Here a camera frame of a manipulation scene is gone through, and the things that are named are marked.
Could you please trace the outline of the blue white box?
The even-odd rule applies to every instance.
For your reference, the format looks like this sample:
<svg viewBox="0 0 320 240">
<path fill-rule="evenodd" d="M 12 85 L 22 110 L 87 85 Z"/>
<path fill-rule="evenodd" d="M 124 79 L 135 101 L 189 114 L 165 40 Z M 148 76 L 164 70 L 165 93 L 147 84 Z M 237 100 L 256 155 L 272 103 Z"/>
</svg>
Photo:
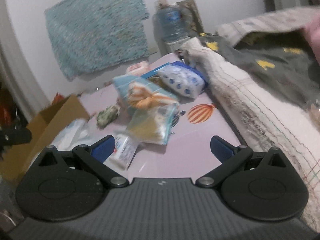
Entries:
<svg viewBox="0 0 320 240">
<path fill-rule="evenodd" d="M 175 61 L 175 62 L 165 63 L 165 64 L 163 64 L 163 65 L 161 65 L 161 66 L 159 66 L 159 67 L 156 67 L 156 68 L 150 70 L 149 72 L 141 75 L 140 77 L 142 77 L 142 78 L 144 78 L 144 79 L 151 78 L 151 77 L 155 76 L 160 69 L 162 69 L 163 67 L 168 66 L 168 65 L 170 65 L 170 64 L 173 64 L 173 63 L 181 63 L 181 61 Z"/>
</svg>

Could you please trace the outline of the white knotted plastic bag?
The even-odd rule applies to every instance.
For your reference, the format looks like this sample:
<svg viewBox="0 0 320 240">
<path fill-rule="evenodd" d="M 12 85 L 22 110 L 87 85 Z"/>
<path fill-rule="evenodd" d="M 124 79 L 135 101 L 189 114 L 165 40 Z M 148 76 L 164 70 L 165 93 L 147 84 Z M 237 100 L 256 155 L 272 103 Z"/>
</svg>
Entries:
<svg viewBox="0 0 320 240">
<path fill-rule="evenodd" d="M 85 119 L 75 119 L 68 124 L 50 143 L 58 151 L 69 151 L 78 145 L 91 146 L 99 140 Z"/>
</svg>

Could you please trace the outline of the brown cardboard box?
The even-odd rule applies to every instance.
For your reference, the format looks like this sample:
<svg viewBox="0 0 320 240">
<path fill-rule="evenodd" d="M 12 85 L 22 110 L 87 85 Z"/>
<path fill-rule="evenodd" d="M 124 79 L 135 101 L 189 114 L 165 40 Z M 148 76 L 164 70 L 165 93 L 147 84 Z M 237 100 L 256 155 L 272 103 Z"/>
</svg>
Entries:
<svg viewBox="0 0 320 240">
<path fill-rule="evenodd" d="M 31 162 L 54 138 L 76 119 L 89 120 L 90 115 L 74 94 L 40 111 L 27 129 L 32 133 L 28 144 L 13 146 L 1 161 L 1 177 L 17 184 Z"/>
</svg>

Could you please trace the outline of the white stitched quilt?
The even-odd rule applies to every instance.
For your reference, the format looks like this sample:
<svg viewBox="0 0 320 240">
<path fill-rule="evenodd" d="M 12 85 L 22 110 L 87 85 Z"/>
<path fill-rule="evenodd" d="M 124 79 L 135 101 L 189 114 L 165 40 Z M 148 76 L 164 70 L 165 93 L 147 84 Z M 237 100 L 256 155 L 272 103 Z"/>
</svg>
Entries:
<svg viewBox="0 0 320 240">
<path fill-rule="evenodd" d="M 249 147 L 280 148 L 303 179 L 309 201 L 303 219 L 319 231 L 319 130 L 308 114 L 267 84 L 250 76 L 198 38 L 182 46 L 185 58 L 205 76 Z"/>
</svg>

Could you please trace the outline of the small white strawberry tissue pack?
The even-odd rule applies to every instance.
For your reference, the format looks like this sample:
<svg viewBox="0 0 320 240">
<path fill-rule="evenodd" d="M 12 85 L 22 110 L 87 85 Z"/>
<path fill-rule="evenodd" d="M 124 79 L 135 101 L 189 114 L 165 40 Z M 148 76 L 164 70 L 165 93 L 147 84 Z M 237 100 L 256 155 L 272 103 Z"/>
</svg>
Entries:
<svg viewBox="0 0 320 240">
<path fill-rule="evenodd" d="M 126 133 L 117 133 L 114 139 L 114 151 L 108 159 L 119 168 L 126 170 L 135 156 L 139 142 Z"/>
</svg>

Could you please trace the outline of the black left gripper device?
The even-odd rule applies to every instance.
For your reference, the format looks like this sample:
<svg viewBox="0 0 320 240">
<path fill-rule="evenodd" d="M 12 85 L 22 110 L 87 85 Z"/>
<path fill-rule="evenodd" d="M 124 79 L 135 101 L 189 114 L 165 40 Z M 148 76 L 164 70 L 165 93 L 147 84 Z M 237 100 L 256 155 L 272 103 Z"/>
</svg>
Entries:
<svg viewBox="0 0 320 240">
<path fill-rule="evenodd" d="M 0 131 L 1 146 L 27 144 L 32 140 L 32 133 L 27 128 L 5 129 Z"/>
</svg>

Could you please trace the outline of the pink table mat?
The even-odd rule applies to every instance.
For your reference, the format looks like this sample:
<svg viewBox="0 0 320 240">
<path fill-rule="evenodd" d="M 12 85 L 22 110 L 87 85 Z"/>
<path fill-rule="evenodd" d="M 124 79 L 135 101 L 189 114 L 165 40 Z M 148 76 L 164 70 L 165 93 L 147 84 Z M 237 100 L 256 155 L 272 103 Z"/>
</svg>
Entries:
<svg viewBox="0 0 320 240">
<path fill-rule="evenodd" d="M 95 88 L 88 93 L 82 93 L 79 100 L 87 113 L 92 116 L 88 125 L 90 131 L 97 137 L 113 135 L 123 131 L 130 119 L 125 111 L 119 118 L 100 130 L 96 126 L 95 116 L 100 111 L 117 102 L 118 93 L 114 85 Z M 105 165 L 129 181 L 133 178 L 191 178 L 196 180 L 202 175 L 220 165 L 220 161 L 210 150 L 210 140 L 218 135 L 234 146 L 240 141 L 229 127 L 220 111 L 214 107 L 212 115 L 205 122 L 193 124 L 188 121 L 188 112 L 196 105 L 210 105 L 211 99 L 202 93 L 195 101 L 181 103 L 178 123 L 171 129 L 168 143 L 164 146 L 143 144 L 127 170 L 122 170 L 109 160 Z"/>
</svg>

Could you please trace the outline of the green floral scrunchie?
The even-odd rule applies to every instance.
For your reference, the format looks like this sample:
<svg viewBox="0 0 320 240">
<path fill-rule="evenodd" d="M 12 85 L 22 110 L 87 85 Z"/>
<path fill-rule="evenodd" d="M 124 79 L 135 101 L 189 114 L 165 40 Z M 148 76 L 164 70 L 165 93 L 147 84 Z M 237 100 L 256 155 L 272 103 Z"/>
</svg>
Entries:
<svg viewBox="0 0 320 240">
<path fill-rule="evenodd" d="M 105 110 L 97 114 L 97 128 L 105 129 L 110 123 L 115 121 L 120 115 L 120 106 L 108 106 Z"/>
</svg>

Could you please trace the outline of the red snack bag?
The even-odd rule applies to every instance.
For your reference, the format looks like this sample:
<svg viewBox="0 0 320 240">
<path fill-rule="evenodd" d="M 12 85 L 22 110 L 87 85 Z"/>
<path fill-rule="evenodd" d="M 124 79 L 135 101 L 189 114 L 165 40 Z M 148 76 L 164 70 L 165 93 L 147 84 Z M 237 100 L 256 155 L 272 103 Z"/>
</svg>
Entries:
<svg viewBox="0 0 320 240">
<path fill-rule="evenodd" d="M 54 98 L 53 98 L 53 100 L 52 100 L 52 105 L 54 105 L 54 104 L 56 104 L 58 102 L 61 102 L 64 99 L 65 99 L 65 97 L 62 94 L 56 93 Z"/>
</svg>

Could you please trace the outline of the clear zip bag yellow contents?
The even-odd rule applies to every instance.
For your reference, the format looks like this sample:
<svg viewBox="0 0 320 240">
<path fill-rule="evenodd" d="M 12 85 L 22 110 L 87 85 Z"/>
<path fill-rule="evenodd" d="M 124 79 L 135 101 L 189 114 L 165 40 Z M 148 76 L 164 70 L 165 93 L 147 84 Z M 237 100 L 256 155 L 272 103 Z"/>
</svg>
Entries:
<svg viewBox="0 0 320 240">
<path fill-rule="evenodd" d="M 140 142 L 166 145 L 177 109 L 175 103 L 150 109 L 137 109 L 126 131 Z"/>
</svg>

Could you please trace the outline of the orange striped knotted cloth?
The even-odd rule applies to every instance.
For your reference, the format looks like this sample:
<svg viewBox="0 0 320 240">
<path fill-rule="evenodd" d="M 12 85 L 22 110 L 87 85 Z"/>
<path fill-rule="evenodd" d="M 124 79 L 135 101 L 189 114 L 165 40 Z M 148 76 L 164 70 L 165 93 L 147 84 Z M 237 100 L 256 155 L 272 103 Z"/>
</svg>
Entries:
<svg viewBox="0 0 320 240">
<path fill-rule="evenodd" d="M 163 93 L 153 92 L 146 85 L 139 82 L 129 84 L 127 101 L 136 109 L 151 109 L 171 104 L 179 104 L 178 101 Z"/>
</svg>

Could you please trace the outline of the teal knitted cloth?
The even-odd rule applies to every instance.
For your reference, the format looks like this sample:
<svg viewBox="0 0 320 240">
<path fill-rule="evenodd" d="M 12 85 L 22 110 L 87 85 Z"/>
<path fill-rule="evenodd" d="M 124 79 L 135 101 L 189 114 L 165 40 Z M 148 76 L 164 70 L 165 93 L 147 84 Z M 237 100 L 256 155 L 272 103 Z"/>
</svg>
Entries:
<svg viewBox="0 0 320 240">
<path fill-rule="evenodd" d="M 157 92 L 158 90 L 160 90 L 160 87 L 158 85 L 148 81 L 147 79 L 144 79 L 143 77 L 134 75 L 121 75 L 114 77 L 112 83 L 119 96 L 126 97 L 129 90 L 129 84 L 134 81 L 146 85 L 146 87 L 148 87 L 148 89 L 152 92 Z"/>
</svg>

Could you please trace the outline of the grey blanket yellow patches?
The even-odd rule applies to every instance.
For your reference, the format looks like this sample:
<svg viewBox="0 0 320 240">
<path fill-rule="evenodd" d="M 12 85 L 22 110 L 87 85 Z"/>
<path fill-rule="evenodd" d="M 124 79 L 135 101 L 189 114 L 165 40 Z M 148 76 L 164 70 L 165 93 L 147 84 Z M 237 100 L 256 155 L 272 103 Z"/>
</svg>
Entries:
<svg viewBox="0 0 320 240">
<path fill-rule="evenodd" d="M 234 47 L 217 35 L 206 34 L 199 39 L 203 46 L 299 107 L 319 106 L 319 63 L 299 32 L 246 37 Z"/>
</svg>

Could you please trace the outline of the blue white wet wipes pack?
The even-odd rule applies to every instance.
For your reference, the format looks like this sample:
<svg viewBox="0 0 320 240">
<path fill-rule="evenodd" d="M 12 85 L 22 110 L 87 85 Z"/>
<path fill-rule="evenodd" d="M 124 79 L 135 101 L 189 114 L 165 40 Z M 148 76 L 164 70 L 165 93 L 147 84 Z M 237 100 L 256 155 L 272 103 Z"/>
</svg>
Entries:
<svg viewBox="0 0 320 240">
<path fill-rule="evenodd" d="M 182 62 L 167 64 L 156 72 L 166 86 L 187 98 L 197 98 L 207 87 L 202 74 Z"/>
</svg>

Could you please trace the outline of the pink red wet wipes pack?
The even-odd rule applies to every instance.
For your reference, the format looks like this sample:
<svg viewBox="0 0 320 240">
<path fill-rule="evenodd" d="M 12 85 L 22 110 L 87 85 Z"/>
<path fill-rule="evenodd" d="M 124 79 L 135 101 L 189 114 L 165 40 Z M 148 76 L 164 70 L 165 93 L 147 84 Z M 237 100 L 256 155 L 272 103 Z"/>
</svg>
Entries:
<svg viewBox="0 0 320 240">
<path fill-rule="evenodd" d="M 151 70 L 148 61 L 141 61 L 133 64 L 126 69 L 127 75 L 142 76 Z"/>
</svg>

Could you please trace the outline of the teal floral hanging cloth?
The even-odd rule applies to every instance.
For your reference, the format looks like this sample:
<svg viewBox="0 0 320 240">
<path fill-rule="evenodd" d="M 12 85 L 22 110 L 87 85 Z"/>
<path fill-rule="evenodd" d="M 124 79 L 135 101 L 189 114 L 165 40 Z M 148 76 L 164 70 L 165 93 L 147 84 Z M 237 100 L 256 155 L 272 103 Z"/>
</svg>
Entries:
<svg viewBox="0 0 320 240">
<path fill-rule="evenodd" d="M 144 0 L 63 0 L 44 15 L 68 81 L 149 56 Z"/>
</svg>

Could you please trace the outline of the white water dispenser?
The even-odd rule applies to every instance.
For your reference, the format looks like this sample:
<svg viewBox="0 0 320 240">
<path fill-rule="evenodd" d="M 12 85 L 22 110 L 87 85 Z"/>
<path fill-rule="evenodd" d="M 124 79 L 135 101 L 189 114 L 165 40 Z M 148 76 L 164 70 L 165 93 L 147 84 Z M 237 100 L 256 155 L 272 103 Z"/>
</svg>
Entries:
<svg viewBox="0 0 320 240">
<path fill-rule="evenodd" d="M 176 41 L 165 41 L 165 47 L 167 53 L 175 53 L 176 51 L 180 50 L 182 45 L 190 39 L 189 36 L 185 38 L 181 38 Z"/>
</svg>

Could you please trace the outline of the checked pink grey sheet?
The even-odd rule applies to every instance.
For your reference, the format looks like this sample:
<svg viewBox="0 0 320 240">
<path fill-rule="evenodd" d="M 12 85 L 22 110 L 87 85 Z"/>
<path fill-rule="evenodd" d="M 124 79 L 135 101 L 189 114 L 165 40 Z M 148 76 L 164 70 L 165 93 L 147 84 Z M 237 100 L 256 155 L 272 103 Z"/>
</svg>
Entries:
<svg viewBox="0 0 320 240">
<path fill-rule="evenodd" d="M 318 5 L 293 7 L 222 24 L 216 33 L 234 47 L 247 37 L 297 31 L 318 14 Z"/>
</svg>

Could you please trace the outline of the blue water jug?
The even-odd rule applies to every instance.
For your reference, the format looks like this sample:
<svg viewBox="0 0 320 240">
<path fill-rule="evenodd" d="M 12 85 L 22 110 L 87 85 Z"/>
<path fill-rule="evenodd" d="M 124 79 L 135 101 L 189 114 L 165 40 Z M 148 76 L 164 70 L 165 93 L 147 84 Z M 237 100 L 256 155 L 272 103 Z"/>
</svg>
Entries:
<svg viewBox="0 0 320 240">
<path fill-rule="evenodd" d="M 188 35 L 180 7 L 177 4 L 159 8 L 157 18 L 161 27 L 162 39 L 165 42 L 174 42 Z"/>
</svg>

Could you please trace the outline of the patterned folded board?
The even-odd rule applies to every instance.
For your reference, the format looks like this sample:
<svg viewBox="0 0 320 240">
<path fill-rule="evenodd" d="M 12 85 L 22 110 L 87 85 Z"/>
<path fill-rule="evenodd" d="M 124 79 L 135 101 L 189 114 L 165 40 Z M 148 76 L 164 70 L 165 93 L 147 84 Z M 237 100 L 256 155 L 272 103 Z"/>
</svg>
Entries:
<svg viewBox="0 0 320 240">
<path fill-rule="evenodd" d="M 190 36 L 197 36 L 204 33 L 200 13 L 195 0 L 184 0 L 177 2 L 180 8 L 182 19 Z"/>
</svg>

